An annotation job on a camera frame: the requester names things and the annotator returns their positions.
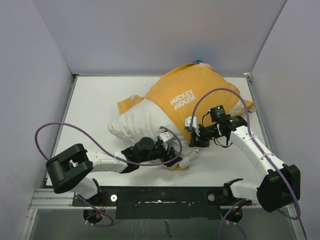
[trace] metal frame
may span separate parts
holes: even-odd
[[[69,105],[70,105],[70,102],[72,100],[72,95],[73,95],[73,92],[74,92],[74,89],[75,89],[75,86],[76,86],[76,83],[77,83],[77,79],[78,79],[78,76],[79,75],[76,75],[73,82],[71,83],[71,86],[70,86],[70,91],[68,93],[68,97],[67,97],[67,101],[66,101],[66,104],[65,104],[65,108],[64,108],[64,111],[63,111],[63,115],[62,115],[62,118],[61,118],[61,121],[64,122],[65,119],[66,119],[66,116],[67,116],[67,112],[68,112],[68,109],[69,109]],[[104,74],[99,74],[99,75],[92,75],[92,74],[82,74],[82,76],[105,76]],[[252,96],[252,100],[256,103],[255,101],[255,95],[253,93],[253,90],[252,90],[252,83],[251,83],[251,80],[250,80],[250,72],[248,73],[244,73],[242,77],[245,77],[246,80],[247,80],[247,84],[248,84],[248,87],[249,87],[249,90],[250,90],[250,93],[251,93],[251,96]],[[259,107],[256,106],[257,108],[257,117],[258,117],[258,120],[259,120],[259,124],[260,124],[260,127],[261,127],[261,130],[262,130],[262,134],[263,134],[263,138],[264,138],[264,141],[265,141],[265,144],[266,146],[272,150],[272,145],[270,144],[270,141],[269,141],[269,138],[268,138],[268,134],[267,134],[267,130],[265,128],[265,125],[263,123],[263,120],[262,120],[262,117],[261,115],[259,114]],[[58,147],[58,142],[59,142],[59,139],[60,139],[60,136],[61,136],[61,133],[62,133],[62,128],[63,126],[60,126],[58,128],[58,132],[57,132],[57,135],[56,135],[56,139],[55,139],[55,142],[54,142],[54,146],[53,146],[53,149],[52,149],[52,154],[51,156],[53,157],[56,153],[56,150],[57,150],[57,147]],[[66,193],[62,193],[62,194],[55,194],[53,189],[51,188],[41,188],[41,189],[35,189],[34,191],[34,194],[33,194],[33,197],[32,197],[32,200],[31,200],[31,203],[30,203],[30,206],[29,206],[29,210],[28,210],[28,214],[27,214],[27,219],[24,223],[24,226],[23,226],[23,229],[22,229],[22,232],[21,232],[21,235],[20,235],[20,240],[28,240],[30,238],[30,235],[31,235],[31,232],[32,232],[32,229],[33,229],[33,225],[34,225],[34,220],[35,220],[35,217],[37,215],[37,211],[38,209],[90,209],[90,207],[74,207],[72,206],[72,202],[73,202],[73,197],[74,197],[74,194],[72,192],[66,192]],[[109,207],[106,207],[106,209],[116,209],[117,207],[116,206],[109,206]],[[228,206],[221,206],[222,209],[227,209]],[[259,204],[253,204],[251,206],[244,206],[243,208],[261,208],[261,206]],[[294,215],[295,214],[295,208],[293,205],[290,205],[287,207],[288,209],[288,212],[290,215]],[[293,230],[294,230],[294,233],[296,235],[296,239],[297,240],[306,240],[307,237],[306,237],[306,233],[303,229],[303,226],[302,226],[302,223],[300,220],[292,220],[291,221],[291,224],[292,224],[292,227],[293,227]]]

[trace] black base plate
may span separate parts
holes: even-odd
[[[116,206],[115,218],[120,219],[220,219],[220,206],[230,206],[235,198],[223,196],[223,187],[127,187],[101,186],[101,193],[88,201],[106,207]],[[111,201],[111,195],[117,201]],[[85,207],[73,198],[74,207]]]

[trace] screw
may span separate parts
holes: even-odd
[[[215,195],[209,194],[208,199],[209,201],[213,202],[215,200]]]
[[[111,199],[111,202],[114,203],[117,201],[118,197],[117,197],[117,195],[113,194],[113,195],[111,195],[110,199]]]

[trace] white fabric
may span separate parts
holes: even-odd
[[[188,146],[187,141],[176,125],[153,101],[143,99],[127,112],[114,119],[108,125],[108,129],[110,133],[118,138],[130,140],[135,144],[143,137],[149,137],[156,141],[159,133],[163,132],[163,130],[159,129],[160,126],[164,126],[173,131],[182,143],[182,161],[174,164],[170,169],[175,168],[177,164],[179,164],[182,169],[188,167],[190,162],[197,158],[199,149],[197,147],[191,148]],[[174,147],[176,151],[179,151],[180,149],[177,140],[172,141],[169,146]]]

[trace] white wall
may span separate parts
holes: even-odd
[[[320,1],[288,0],[252,70],[275,152],[301,170],[302,222],[320,239]]]
[[[61,119],[72,76],[31,0],[0,1],[0,33],[0,238],[17,240],[45,172],[34,132]]]
[[[33,0],[74,74],[249,72],[286,0]]]

